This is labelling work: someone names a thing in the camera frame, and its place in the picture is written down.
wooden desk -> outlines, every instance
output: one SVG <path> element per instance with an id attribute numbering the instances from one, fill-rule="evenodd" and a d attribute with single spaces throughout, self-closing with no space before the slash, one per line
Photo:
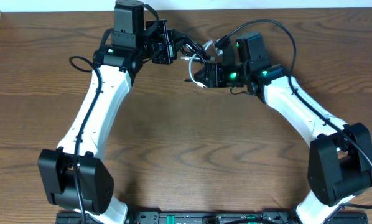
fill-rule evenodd
<path id="1" fill-rule="evenodd" d="M 295 75 L 321 105 L 372 137 L 372 9 L 161 11 L 201 43 L 253 19 L 281 21 L 298 47 Z M 37 168 L 72 124 L 90 75 L 68 64 L 91 57 L 113 12 L 3 14 L 0 22 L 0 223 L 53 223 Z M 268 24 L 270 54 L 289 66 L 292 47 Z M 148 63 L 118 112 L 106 151 L 115 195 L 162 210 L 291 208 L 309 191 L 309 149 L 256 97 L 185 83 L 187 62 Z M 372 204 L 372 189 L 354 199 Z M 372 223 L 372 211 L 366 211 Z"/>

robotic arm link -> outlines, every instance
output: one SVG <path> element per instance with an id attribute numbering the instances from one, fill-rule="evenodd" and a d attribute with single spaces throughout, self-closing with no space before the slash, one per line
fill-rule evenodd
<path id="1" fill-rule="evenodd" d="M 144 8 L 156 17 L 155 21 L 146 22 L 147 29 L 143 24 Z M 109 35 L 111 44 L 106 45 Z M 94 53 L 90 87 L 74 123 L 56 151 L 44 149 L 40 154 L 38 166 L 48 202 L 82 215 L 86 213 L 87 217 L 81 216 L 82 223 L 155 224 L 166 219 L 168 224 L 175 224 L 182 217 L 185 223 L 322 224 L 335 223 L 335 220 L 337 223 L 368 223 L 366 215 L 337 214 L 344 203 L 372 187 L 372 143 L 368 129 L 361 123 L 348 125 L 321 107 L 299 86 L 291 75 L 292 69 L 289 72 L 281 65 L 271 65 L 258 32 L 236 38 L 240 63 L 235 63 L 231 35 L 215 42 L 223 63 L 211 63 L 201 45 L 181 32 L 167 30 L 166 21 L 159 20 L 150 6 L 134 0 L 117 1 L 114 29 L 105 32 Z M 113 196 L 114 180 L 103 161 L 108 134 L 119 106 L 144 63 L 151 60 L 152 63 L 171 64 L 177 59 L 178 51 L 189 57 L 196 55 L 199 62 L 205 64 L 194 74 L 194 79 L 203 86 L 247 86 L 248 94 L 256 95 L 277 110 L 303 137 L 310 147 L 307 177 L 312 190 L 293 212 L 194 213 L 192 217 L 134 212 Z M 338 130 L 328 125 L 329 122 Z M 345 134 L 362 146 L 361 151 L 347 141 Z M 348 155 L 339 159 L 338 151 Z M 140 221 L 138 217 L 147 218 Z M 244 222 L 235 221 L 237 217 Z M 79 216 L 57 216 L 57 223 L 78 221 Z"/>

wire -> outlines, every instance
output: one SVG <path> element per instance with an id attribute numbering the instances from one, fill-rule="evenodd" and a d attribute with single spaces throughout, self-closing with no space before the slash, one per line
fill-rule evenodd
<path id="1" fill-rule="evenodd" d="M 150 60 L 152 60 L 156 57 L 158 57 L 161 54 L 161 52 L 162 52 L 162 47 L 160 45 L 159 48 L 149 57 L 149 59 L 143 61 L 143 64 L 149 62 Z"/>
<path id="2" fill-rule="evenodd" d="M 259 220 L 254 218 L 244 218 L 240 220 L 235 220 L 231 222 L 227 222 L 225 224 L 242 224 L 242 223 L 262 223 L 262 224 L 276 224 L 275 222 L 269 220 Z"/>
<path id="3" fill-rule="evenodd" d="M 234 89 L 235 87 L 231 87 L 230 88 L 230 93 L 232 94 L 232 95 L 239 95 L 239 94 L 247 94 L 247 95 L 252 95 L 252 94 L 250 94 L 248 91 L 240 91 L 240 92 L 238 92 L 238 93 L 233 93 L 233 89 Z"/>
<path id="4" fill-rule="evenodd" d="M 197 54 L 194 54 L 191 58 L 190 58 L 190 61 L 188 62 L 188 74 L 190 75 L 190 79 L 196 83 L 199 87 L 201 88 L 205 88 L 206 86 L 200 82 L 197 82 L 196 80 L 194 80 L 193 78 L 193 74 L 192 74 L 192 63 L 193 63 L 193 59 L 194 59 L 194 56 L 196 56 Z"/>
<path id="5" fill-rule="evenodd" d="M 101 41 L 100 41 L 100 46 L 103 46 L 104 44 L 106 44 L 106 41 L 107 41 L 107 39 L 109 38 L 109 36 L 110 36 L 110 34 L 111 34 L 112 32 L 114 32 L 114 28 L 109 28 L 109 29 L 107 29 L 107 30 L 104 32 L 104 34 L 103 34 L 103 36 L 102 36 L 102 38 L 101 38 Z"/>
<path id="6" fill-rule="evenodd" d="M 203 49 L 203 52 L 205 53 L 205 51 L 213 44 L 213 41 L 212 40 L 209 40 L 207 43 L 205 43 L 203 46 L 200 45 L 201 49 Z M 192 47 L 189 45 L 189 44 L 186 44 L 186 46 L 189 48 L 189 49 L 192 49 Z M 205 88 L 206 86 L 204 84 L 202 84 L 201 82 L 197 82 L 196 80 L 194 80 L 194 77 L 193 77 L 193 73 L 192 73 L 192 63 L 193 63 L 193 60 L 195 60 L 197 57 L 198 53 L 194 53 L 193 56 L 191 57 L 188 57 L 188 58 L 184 58 L 185 60 L 190 60 L 189 63 L 188 63 L 188 74 L 190 75 L 190 79 L 192 80 L 192 82 L 196 83 L 199 87 L 202 87 L 202 88 Z"/>
<path id="7" fill-rule="evenodd" d="M 258 20 L 255 20 L 255 21 L 250 21 L 250 22 L 247 22 L 241 26 L 239 26 L 237 29 L 235 29 L 233 32 L 231 32 L 228 37 L 232 36 L 233 34 L 235 34 L 237 31 L 239 31 L 240 29 L 250 25 L 250 24 L 255 24 L 255 23 L 258 23 L 258 22 L 269 22 L 269 23 L 273 23 L 275 25 L 277 25 L 278 27 L 280 27 L 289 37 L 290 37 L 290 40 L 292 42 L 292 46 L 294 48 L 294 55 L 293 55 L 293 58 L 292 58 L 292 63 L 291 63 L 291 68 L 290 68 L 290 72 L 289 72 L 289 75 L 288 75 L 288 82 L 289 82 L 289 85 L 290 85 L 290 88 L 292 90 L 292 93 L 296 95 L 296 97 L 298 97 L 298 99 L 306 106 L 308 107 L 313 113 L 315 113 L 321 120 L 323 120 L 325 122 L 325 124 L 329 125 L 331 128 L 333 128 L 334 130 L 336 130 L 339 134 L 341 134 L 356 150 L 358 150 L 361 155 L 365 158 L 366 162 L 368 163 L 368 165 L 371 167 L 372 169 L 372 162 L 370 161 L 370 159 L 368 158 L 368 156 L 366 155 L 366 153 L 362 150 L 362 148 L 356 143 L 354 142 L 354 140 L 352 140 L 351 137 L 349 137 L 347 134 L 345 134 L 339 127 L 337 127 L 335 124 L 333 124 L 329 119 L 326 119 L 320 112 L 318 112 L 312 105 L 310 105 L 308 102 L 305 101 L 305 99 L 303 99 L 299 93 L 298 93 L 298 89 L 295 89 L 293 84 L 292 84 L 292 72 L 294 70 L 294 65 L 295 65 L 295 61 L 297 59 L 297 46 L 296 46 L 296 43 L 295 43 L 295 40 L 292 36 L 292 34 L 282 25 L 280 24 L 279 22 L 277 21 L 274 21 L 274 20 L 270 20 L 270 19 L 258 19 Z M 354 207 L 354 208 L 361 208 L 361 209 L 372 209 L 372 205 L 356 205 L 356 204 L 352 204 L 352 203 L 342 203 L 341 206 L 347 206 L 347 207 Z"/>
<path id="8" fill-rule="evenodd" d="M 74 68 L 76 68 L 77 70 L 80 70 L 80 71 L 87 71 L 87 70 L 80 69 L 77 66 L 75 66 L 74 63 L 73 63 L 74 59 L 80 59 L 80 60 L 86 62 L 93 69 L 93 71 L 95 71 L 95 74 L 98 78 L 98 87 L 96 89 L 95 97 L 93 98 L 92 103 L 91 103 L 88 111 L 86 112 L 84 120 L 82 121 L 82 124 L 80 126 L 80 130 L 78 131 L 78 134 L 75 137 L 76 141 L 75 141 L 74 157 L 73 157 L 75 189 L 77 191 L 78 203 L 80 204 L 82 223 L 86 224 L 86 215 L 85 215 L 85 209 L 84 209 L 83 195 L 82 195 L 82 191 L 81 191 L 80 177 L 78 175 L 78 158 L 79 158 L 78 153 L 79 153 L 79 149 L 80 149 L 80 143 L 82 142 L 82 134 L 84 133 L 85 125 L 88 122 L 88 118 L 90 117 L 90 115 L 92 113 L 92 110 L 93 110 L 93 107 L 95 106 L 96 102 L 98 101 L 99 94 L 101 93 L 102 78 L 101 78 L 101 73 L 98 70 L 98 68 L 92 62 L 90 62 L 88 59 L 86 59 L 85 57 L 82 57 L 82 56 L 72 56 L 68 59 L 68 61 L 70 62 L 70 65 L 72 65 Z"/>
<path id="9" fill-rule="evenodd" d="M 201 59 L 200 63 L 203 63 L 204 65 L 206 65 L 208 62 L 206 60 L 207 58 L 207 55 L 205 53 L 205 50 L 204 50 L 204 47 L 201 46 L 201 44 L 197 43 L 197 42 L 194 42 L 189 36 L 187 35 L 184 35 L 182 37 L 178 37 L 176 38 L 175 41 L 179 41 L 179 40 L 182 40 L 182 41 L 185 41 L 183 46 L 186 46 L 189 51 L 186 51 L 183 46 L 181 46 L 179 49 L 180 49 L 180 52 L 186 56 L 186 57 L 194 57 L 193 55 L 196 54 L 195 56 L 199 57 Z M 205 47 L 207 46 L 210 46 L 211 44 L 209 44 L 209 41 L 204 45 Z"/>

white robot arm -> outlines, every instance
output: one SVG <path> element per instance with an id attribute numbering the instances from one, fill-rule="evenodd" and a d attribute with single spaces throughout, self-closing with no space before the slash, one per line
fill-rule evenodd
<path id="1" fill-rule="evenodd" d="M 310 105 L 322 113 L 326 118 L 331 119 L 333 124 L 338 126 L 340 129 L 343 129 L 346 122 L 336 118 L 320 106 L 303 89 L 301 89 L 294 77 L 292 77 L 292 84 L 294 88 L 298 88 L 299 95 L 308 101 Z M 265 86 L 264 91 L 267 105 L 283 115 L 299 132 L 308 146 L 310 146 L 310 143 L 317 139 L 317 136 L 320 134 L 329 136 L 336 132 L 329 125 L 326 125 L 316 114 L 306 107 L 298 97 L 295 96 L 295 94 L 292 93 L 288 77 L 283 76 L 273 80 L 271 84 Z M 329 207 L 322 204 L 315 194 L 310 191 L 306 199 L 298 205 L 296 212 L 303 224 L 321 224 L 339 208 L 340 204 L 348 202 L 353 197 L 354 195 L 351 195 L 344 198 L 336 205 Z"/>
<path id="2" fill-rule="evenodd" d="M 156 21 L 146 22 L 146 30 L 143 24 L 144 7 L 156 17 Z M 167 30 L 166 21 L 159 21 L 157 13 L 140 1 L 117 1 L 114 11 L 114 29 L 105 32 L 93 56 L 94 63 L 90 63 L 94 67 L 90 87 L 74 123 L 59 142 L 57 150 L 44 149 L 38 161 L 49 203 L 78 212 L 79 209 L 84 210 L 92 220 L 104 224 L 124 224 L 129 214 L 127 205 L 113 196 L 114 180 L 103 161 L 116 113 L 131 90 L 136 73 L 147 62 L 143 60 L 171 64 L 177 59 L 177 51 L 184 53 L 184 45 L 198 52 L 195 55 L 202 62 L 206 63 L 209 58 L 185 34 Z M 110 34 L 112 44 L 105 45 Z M 360 123 L 349 126 L 330 114 L 306 94 L 282 66 L 271 66 L 260 34 L 249 33 L 237 39 L 243 64 L 235 65 L 230 35 L 215 42 L 217 50 L 223 53 L 223 63 L 206 64 L 194 79 L 209 88 L 247 85 L 249 91 L 254 90 L 261 101 L 280 112 L 295 127 L 310 147 L 308 181 L 312 190 L 298 205 L 295 220 L 290 220 L 290 223 L 323 224 L 343 203 L 372 187 L 370 133 Z M 96 94 L 99 84 L 101 91 Z M 314 109 L 306 106 L 301 99 Z M 338 130 L 324 122 L 326 119 Z M 339 132 L 347 134 L 346 138 L 353 138 L 356 144 L 364 145 L 365 152 L 352 151 Z M 338 160 L 337 151 L 348 151 L 349 155 Z M 269 220 L 254 222 L 273 223 Z"/>
<path id="3" fill-rule="evenodd" d="M 83 142 L 80 144 L 79 155 L 84 156 L 86 152 L 92 152 L 94 158 L 99 158 L 103 162 L 105 160 L 106 142 L 113 121 L 120 104 L 131 90 L 131 78 L 128 72 L 121 72 L 118 67 L 114 66 L 102 65 L 98 70 L 102 77 L 101 94 L 84 128 Z M 88 93 L 77 117 L 66 136 L 57 146 L 57 148 L 62 147 L 64 153 L 74 153 L 76 136 L 95 96 L 97 86 L 97 75 L 93 71 Z M 90 212 L 87 213 L 102 223 L 122 224 L 125 221 L 127 211 L 128 207 L 126 204 L 120 202 L 115 196 L 111 196 L 107 211 L 103 214 L 94 215 Z"/>

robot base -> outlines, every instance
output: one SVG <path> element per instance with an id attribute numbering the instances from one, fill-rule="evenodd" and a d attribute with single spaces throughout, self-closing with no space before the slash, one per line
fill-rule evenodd
<path id="1" fill-rule="evenodd" d="M 265 210 L 251 213 L 182 213 L 182 212 L 129 212 L 125 224 L 225 224 L 230 221 L 252 218 L 259 224 L 259 220 L 270 220 L 279 224 L 298 224 L 293 219 L 294 212 L 290 210 Z M 77 224 L 80 221 L 79 213 L 58 213 L 56 224 Z M 104 224 L 87 216 L 88 224 Z M 368 224 L 365 213 L 338 213 L 326 224 Z"/>

